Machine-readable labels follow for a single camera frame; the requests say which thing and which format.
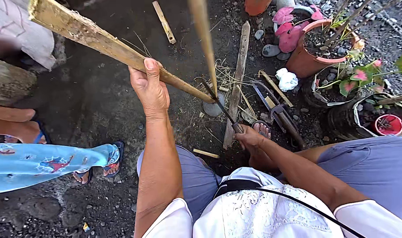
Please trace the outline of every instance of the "foot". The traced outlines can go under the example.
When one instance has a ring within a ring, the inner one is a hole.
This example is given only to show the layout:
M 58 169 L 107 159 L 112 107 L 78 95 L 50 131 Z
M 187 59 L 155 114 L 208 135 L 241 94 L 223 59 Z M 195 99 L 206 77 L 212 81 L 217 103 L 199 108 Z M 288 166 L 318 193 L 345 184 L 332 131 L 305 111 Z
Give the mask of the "foot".
M 79 177 L 76 172 L 73 172 L 73 177 L 76 179 L 76 181 L 86 184 L 89 178 L 89 170 L 82 177 Z
M 120 162 L 117 162 L 117 163 L 115 163 L 114 167 L 110 168 L 109 170 L 104 170 L 103 171 L 104 176 L 107 176 L 109 174 L 116 172 L 119 169 L 119 165 L 120 165 Z

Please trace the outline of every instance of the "blue pants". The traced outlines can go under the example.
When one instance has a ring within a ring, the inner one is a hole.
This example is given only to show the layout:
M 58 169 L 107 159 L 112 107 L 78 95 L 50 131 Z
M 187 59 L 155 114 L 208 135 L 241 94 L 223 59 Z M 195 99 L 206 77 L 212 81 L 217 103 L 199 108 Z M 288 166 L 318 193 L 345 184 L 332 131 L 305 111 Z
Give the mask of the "blue pants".
M 27 143 L 0 143 L 0 193 L 29 187 L 92 166 L 105 167 L 119 158 L 117 146 L 93 149 Z

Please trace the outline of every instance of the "red pot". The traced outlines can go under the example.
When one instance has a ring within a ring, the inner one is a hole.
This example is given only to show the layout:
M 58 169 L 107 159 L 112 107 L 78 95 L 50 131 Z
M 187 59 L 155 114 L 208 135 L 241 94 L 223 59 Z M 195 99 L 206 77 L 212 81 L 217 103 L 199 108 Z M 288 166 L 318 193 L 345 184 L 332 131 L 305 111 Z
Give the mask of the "red pot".
M 304 48 L 304 36 L 305 33 L 311 31 L 317 27 L 325 27 L 331 23 L 330 19 L 317 20 L 308 24 L 303 29 L 303 34 L 298 40 L 298 45 L 295 51 L 292 53 L 288 62 L 286 63 L 286 68 L 288 71 L 293 72 L 297 75 L 298 78 L 306 78 L 314 75 L 325 67 L 335 64 L 341 63 L 346 60 L 345 57 L 337 58 L 337 59 L 326 59 L 322 57 L 317 57 Z M 355 33 L 353 33 L 354 38 L 352 38 L 352 49 L 363 49 L 364 41 L 361 40 Z

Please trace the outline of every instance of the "wooden stake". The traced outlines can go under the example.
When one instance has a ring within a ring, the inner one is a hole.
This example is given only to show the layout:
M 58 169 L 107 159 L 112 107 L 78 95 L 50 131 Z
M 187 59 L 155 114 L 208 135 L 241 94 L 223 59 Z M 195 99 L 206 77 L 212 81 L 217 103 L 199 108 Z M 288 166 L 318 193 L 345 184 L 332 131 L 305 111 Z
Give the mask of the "wooden stake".
M 217 96 L 216 66 L 213 51 L 213 42 L 210 33 L 210 21 L 207 13 L 206 0 L 188 0 L 189 9 L 194 17 L 195 28 L 198 36 L 201 38 L 201 47 L 207 61 L 211 81 L 213 82 L 213 91 Z
M 198 153 L 198 154 L 207 155 L 207 156 L 210 156 L 210 157 L 213 157 L 213 158 L 216 158 L 216 159 L 220 158 L 220 156 L 217 155 L 217 154 L 212 154 L 210 152 L 205 152 L 205 151 L 202 151 L 202 150 L 199 150 L 199 149 L 194 149 L 194 152 Z
M 250 23 L 246 21 L 244 25 L 242 25 L 242 33 L 241 33 L 241 41 L 239 44 L 239 53 L 238 53 L 238 61 L 236 63 L 236 71 L 235 71 L 235 81 L 241 82 L 244 73 L 245 73 L 245 62 L 247 60 L 247 53 L 248 53 L 248 42 L 249 42 L 249 35 L 250 35 Z M 239 101 L 241 100 L 241 93 L 236 85 L 240 83 L 235 83 L 232 89 L 232 94 L 230 97 L 229 103 L 229 114 L 232 119 L 236 120 L 238 116 L 238 105 Z M 226 132 L 225 132 L 225 139 L 223 141 L 223 148 L 228 149 L 233 142 L 233 134 L 235 132 L 232 128 L 232 123 L 227 120 L 226 124 Z
M 31 0 L 29 19 L 145 73 L 144 56 L 99 28 L 93 21 L 70 11 L 55 0 Z M 210 96 L 163 68 L 160 68 L 160 80 L 205 102 L 214 103 Z
M 163 11 L 160 8 L 160 5 L 157 1 L 152 2 L 154 6 L 155 12 L 157 13 L 158 18 L 161 21 L 161 25 L 163 26 L 164 31 L 166 32 L 167 39 L 169 40 L 170 44 L 176 43 L 176 39 L 173 36 L 173 32 L 170 29 L 169 23 L 167 23 L 166 18 L 164 17 Z
M 266 72 L 260 70 L 260 73 L 266 78 L 266 81 L 272 85 L 272 87 L 278 92 L 278 94 L 283 98 L 283 100 L 288 104 L 289 107 L 293 107 L 294 105 L 289 101 L 289 99 L 283 94 L 283 92 L 279 89 L 278 85 L 273 82 L 273 80 L 267 75 Z

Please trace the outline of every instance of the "white plastic bag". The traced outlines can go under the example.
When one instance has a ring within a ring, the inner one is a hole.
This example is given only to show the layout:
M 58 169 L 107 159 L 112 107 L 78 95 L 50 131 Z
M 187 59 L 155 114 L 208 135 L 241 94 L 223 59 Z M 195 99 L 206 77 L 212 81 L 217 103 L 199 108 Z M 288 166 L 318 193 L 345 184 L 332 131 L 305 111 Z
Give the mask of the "white plastic bag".
M 279 79 L 279 88 L 283 92 L 292 90 L 298 85 L 297 76 L 294 73 L 288 72 L 286 68 L 279 69 L 276 72 L 276 78 Z

